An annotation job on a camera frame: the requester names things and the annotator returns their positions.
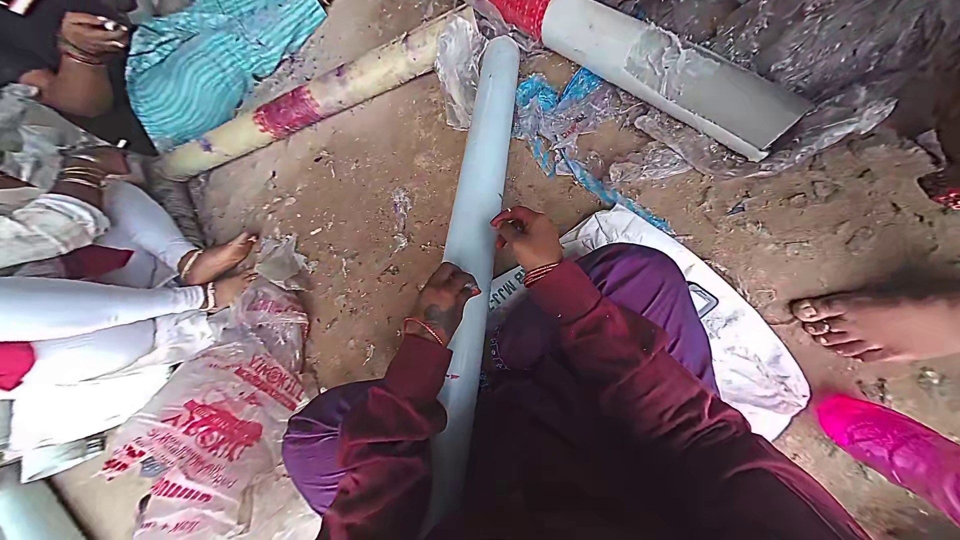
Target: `hand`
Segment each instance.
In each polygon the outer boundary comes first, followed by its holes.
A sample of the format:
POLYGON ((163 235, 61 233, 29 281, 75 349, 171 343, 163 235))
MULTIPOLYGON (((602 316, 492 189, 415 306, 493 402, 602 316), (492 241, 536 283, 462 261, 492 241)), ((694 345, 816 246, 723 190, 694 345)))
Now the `hand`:
MULTIPOLYGON (((423 286, 410 317, 430 327, 446 346, 464 318, 467 300, 478 294, 480 287, 473 276, 456 264, 445 262, 423 286)), ((404 327, 403 333, 436 341, 429 331, 417 323, 407 322, 404 327)))
POLYGON ((130 42, 126 26, 90 13, 68 12, 60 23, 60 35, 70 45, 93 56, 117 53, 130 42), (116 28, 107 30, 105 23, 116 28))
POLYGON ((564 260, 560 235, 546 215, 526 207, 505 209, 490 222, 500 236, 496 247, 510 247, 527 272, 564 260))

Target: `teal garment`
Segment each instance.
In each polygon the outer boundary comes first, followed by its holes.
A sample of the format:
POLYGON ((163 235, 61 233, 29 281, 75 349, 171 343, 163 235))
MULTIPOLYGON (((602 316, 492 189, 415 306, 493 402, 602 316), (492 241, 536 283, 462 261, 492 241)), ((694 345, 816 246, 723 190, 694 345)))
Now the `teal garment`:
POLYGON ((127 92, 157 150, 230 120, 255 81, 324 19, 317 0, 197 0, 141 24, 127 58, 127 92))

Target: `white pvc pipe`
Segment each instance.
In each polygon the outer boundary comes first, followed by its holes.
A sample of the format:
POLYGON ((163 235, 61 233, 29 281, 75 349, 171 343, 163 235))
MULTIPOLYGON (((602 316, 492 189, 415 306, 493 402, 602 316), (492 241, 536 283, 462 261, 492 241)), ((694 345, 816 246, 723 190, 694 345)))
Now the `white pvc pipe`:
POLYGON ((440 392, 446 429, 433 439, 433 491, 424 531, 459 505, 467 472, 496 249, 490 222, 503 203, 519 65, 519 50, 509 37, 497 37, 487 46, 446 234, 444 260, 472 274, 482 293, 467 302, 450 341, 453 360, 440 392))
POLYGON ((811 107, 786 88, 594 0, 551 0, 543 44, 748 160, 811 107))
POLYGON ((17 464, 0 468, 0 538, 85 540, 47 481, 20 483, 17 464))

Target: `red bangle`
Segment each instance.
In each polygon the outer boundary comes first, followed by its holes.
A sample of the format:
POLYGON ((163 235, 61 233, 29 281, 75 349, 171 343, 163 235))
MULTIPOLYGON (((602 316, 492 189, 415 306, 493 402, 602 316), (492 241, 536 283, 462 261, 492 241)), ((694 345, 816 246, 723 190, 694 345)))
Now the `red bangle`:
POLYGON ((440 339, 440 336, 437 335, 437 333, 436 333, 435 331, 433 331, 432 328, 430 328, 429 326, 427 326, 427 324, 424 323, 423 321, 417 320, 417 319, 415 319, 415 318, 413 318, 413 317, 407 317, 406 319, 403 319, 403 333, 406 333, 406 332, 407 332, 407 323, 409 323, 409 322, 411 322, 411 321, 417 323, 418 325, 422 326, 425 330, 429 331, 429 332, 430 332, 430 335, 432 335, 433 338, 437 340, 437 343, 440 343, 440 346, 441 346, 441 347, 446 347, 446 345, 444 344, 444 341, 443 341, 442 339, 440 339))
POLYGON ((558 262, 554 262, 553 264, 547 264, 546 266, 541 266, 540 268, 534 268, 523 276, 523 286, 529 288, 534 283, 545 278, 547 274, 549 274, 558 266, 560 266, 560 264, 558 262))

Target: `white pants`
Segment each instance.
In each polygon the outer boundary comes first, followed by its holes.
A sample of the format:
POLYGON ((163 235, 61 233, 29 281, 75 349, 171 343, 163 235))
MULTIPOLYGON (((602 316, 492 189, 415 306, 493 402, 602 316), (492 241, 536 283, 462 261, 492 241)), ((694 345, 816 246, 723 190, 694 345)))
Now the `white pants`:
POLYGON ((110 229, 96 243, 133 250, 127 265, 98 282, 0 278, 0 341, 31 341, 36 351, 24 384, 73 383, 142 367, 140 358, 191 333, 203 347, 212 342, 197 311, 203 288, 163 286, 196 246, 138 187, 117 182, 104 195, 110 229))

